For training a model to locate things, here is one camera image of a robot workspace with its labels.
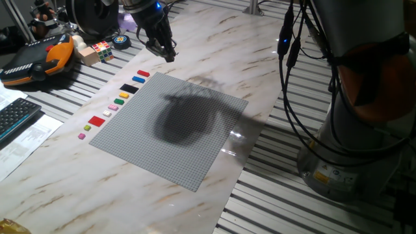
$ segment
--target black keyboard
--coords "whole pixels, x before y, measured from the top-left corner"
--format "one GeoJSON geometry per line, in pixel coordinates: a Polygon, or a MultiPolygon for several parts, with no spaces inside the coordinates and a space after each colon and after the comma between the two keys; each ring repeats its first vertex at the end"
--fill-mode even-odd
{"type": "Polygon", "coordinates": [[[41,106],[19,98],[0,110],[0,142],[30,120],[40,109],[41,106]]]}

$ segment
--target gray lego baseplate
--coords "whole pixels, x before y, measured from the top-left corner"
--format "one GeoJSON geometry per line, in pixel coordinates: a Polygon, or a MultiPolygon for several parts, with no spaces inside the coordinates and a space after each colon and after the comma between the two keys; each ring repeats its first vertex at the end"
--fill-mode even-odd
{"type": "Polygon", "coordinates": [[[248,102],[156,73],[90,145],[196,192],[248,102]]]}

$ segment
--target green lego brick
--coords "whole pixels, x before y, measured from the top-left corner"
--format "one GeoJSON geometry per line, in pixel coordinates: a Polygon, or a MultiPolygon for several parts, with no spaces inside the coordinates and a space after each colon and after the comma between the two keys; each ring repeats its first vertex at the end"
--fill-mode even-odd
{"type": "Polygon", "coordinates": [[[124,101],[123,101],[123,100],[121,100],[121,99],[116,98],[116,99],[114,100],[114,103],[115,103],[115,104],[119,104],[119,105],[123,105],[123,104],[124,104],[124,101]]]}

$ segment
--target marble table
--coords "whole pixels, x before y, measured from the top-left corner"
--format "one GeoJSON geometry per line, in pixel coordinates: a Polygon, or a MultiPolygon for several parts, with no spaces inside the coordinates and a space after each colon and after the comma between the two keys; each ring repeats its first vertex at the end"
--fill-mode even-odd
{"type": "Polygon", "coordinates": [[[0,217],[33,234],[212,233],[281,90],[281,23],[190,2],[171,24],[175,62],[141,51],[0,183],[0,217]],[[93,115],[105,118],[124,83],[142,87],[131,80],[139,69],[249,101],[197,192],[88,144],[102,127],[85,132],[84,125],[93,115]],[[81,132],[84,140],[77,138],[81,132]]]}

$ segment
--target metal grating floor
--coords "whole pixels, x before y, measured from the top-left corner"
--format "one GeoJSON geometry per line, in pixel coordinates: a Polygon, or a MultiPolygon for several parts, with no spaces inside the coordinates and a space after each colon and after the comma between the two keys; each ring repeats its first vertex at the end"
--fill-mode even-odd
{"type": "MultiPolygon", "coordinates": [[[[240,12],[249,5],[249,0],[189,1],[240,12]]],[[[186,2],[175,4],[170,18],[186,5],[186,2]]],[[[261,9],[265,17],[282,20],[288,6],[286,2],[264,3],[261,9]]],[[[127,35],[132,39],[132,47],[125,51],[113,49],[115,59],[108,64],[92,67],[77,64],[71,73],[54,77],[42,85],[26,87],[28,99],[42,105],[46,114],[65,122],[143,48],[133,33],[127,32],[127,35]]],[[[302,47],[311,56],[320,56],[312,39],[308,38],[302,47]]],[[[292,107],[309,130],[317,131],[331,101],[330,69],[325,61],[300,54],[291,74],[288,93],[292,107]]],[[[395,233],[394,197],[385,195],[372,203],[344,204],[319,196],[298,175],[296,155],[300,147],[283,111],[281,94],[214,233],[395,233]]]]}

